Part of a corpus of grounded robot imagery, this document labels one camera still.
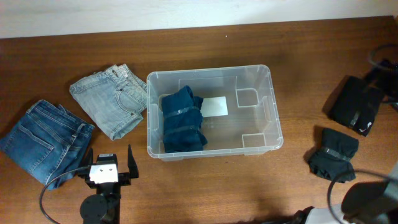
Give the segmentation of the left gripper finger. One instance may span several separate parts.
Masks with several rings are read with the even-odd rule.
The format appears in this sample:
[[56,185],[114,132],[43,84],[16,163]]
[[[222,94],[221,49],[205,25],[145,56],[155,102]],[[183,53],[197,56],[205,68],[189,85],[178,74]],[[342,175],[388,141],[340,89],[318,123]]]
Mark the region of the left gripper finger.
[[88,169],[91,167],[92,164],[93,164],[93,149],[89,148],[84,158],[81,160],[81,167]]
[[139,177],[139,171],[134,156],[132,154],[132,148],[130,144],[128,145],[127,149],[127,166],[129,169],[130,178],[137,179]]

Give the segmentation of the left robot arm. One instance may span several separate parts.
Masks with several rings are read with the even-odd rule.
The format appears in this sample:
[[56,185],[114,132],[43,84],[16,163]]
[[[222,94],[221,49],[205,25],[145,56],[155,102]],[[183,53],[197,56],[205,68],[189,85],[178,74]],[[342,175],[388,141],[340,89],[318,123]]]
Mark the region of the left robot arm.
[[89,149],[80,162],[83,170],[77,172],[89,188],[96,190],[81,203],[80,216],[84,224],[119,224],[121,188],[131,185],[131,180],[139,177],[132,149],[127,148],[128,172],[118,171],[115,154],[100,154],[96,161],[93,159],[93,150]]

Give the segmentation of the light blue jeans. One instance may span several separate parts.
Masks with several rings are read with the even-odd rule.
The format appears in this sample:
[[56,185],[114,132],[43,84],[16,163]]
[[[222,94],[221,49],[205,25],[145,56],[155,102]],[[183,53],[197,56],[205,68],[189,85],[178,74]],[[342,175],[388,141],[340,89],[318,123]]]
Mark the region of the light blue jeans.
[[112,141],[123,138],[143,120],[147,85],[125,64],[84,77],[69,92]]

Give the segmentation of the black garment taped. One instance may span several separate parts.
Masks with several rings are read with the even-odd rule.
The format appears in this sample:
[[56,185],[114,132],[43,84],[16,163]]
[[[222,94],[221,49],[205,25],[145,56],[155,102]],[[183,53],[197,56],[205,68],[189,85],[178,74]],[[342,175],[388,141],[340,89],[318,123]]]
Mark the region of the black garment taped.
[[351,160],[358,151],[359,141],[349,135],[325,128],[322,131],[320,148],[307,160],[310,171],[327,180],[333,180],[339,174],[350,171],[337,182],[350,182],[356,178]]

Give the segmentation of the black garment with logo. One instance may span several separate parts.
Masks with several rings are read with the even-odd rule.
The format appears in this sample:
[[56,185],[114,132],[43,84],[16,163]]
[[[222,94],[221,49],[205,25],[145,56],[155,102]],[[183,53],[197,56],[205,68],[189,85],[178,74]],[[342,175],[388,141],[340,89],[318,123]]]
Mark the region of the black garment with logo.
[[384,93],[363,79],[349,76],[329,111],[329,117],[362,136],[375,122]]

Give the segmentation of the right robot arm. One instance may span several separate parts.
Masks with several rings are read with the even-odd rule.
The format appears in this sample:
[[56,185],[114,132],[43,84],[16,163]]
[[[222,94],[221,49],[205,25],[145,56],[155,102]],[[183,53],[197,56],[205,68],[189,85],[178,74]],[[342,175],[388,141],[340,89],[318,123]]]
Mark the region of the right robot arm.
[[[364,78],[348,77],[328,114],[362,136],[369,134],[381,104],[397,105],[397,64],[384,59],[373,65]],[[341,207],[332,207],[334,185],[356,178],[358,171],[351,160],[358,149],[358,139],[323,128],[318,149],[307,159],[313,174],[330,181],[326,193],[328,213],[321,223],[397,223],[397,177],[378,174],[375,182],[354,184]]]

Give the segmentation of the teal blue garment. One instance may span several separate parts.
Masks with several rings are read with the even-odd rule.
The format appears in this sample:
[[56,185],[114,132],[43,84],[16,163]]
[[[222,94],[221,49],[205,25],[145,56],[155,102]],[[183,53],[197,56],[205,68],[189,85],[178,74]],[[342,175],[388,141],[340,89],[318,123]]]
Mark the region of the teal blue garment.
[[202,151],[208,143],[201,132],[203,98],[185,85],[178,92],[162,98],[164,117],[163,144],[166,153]]

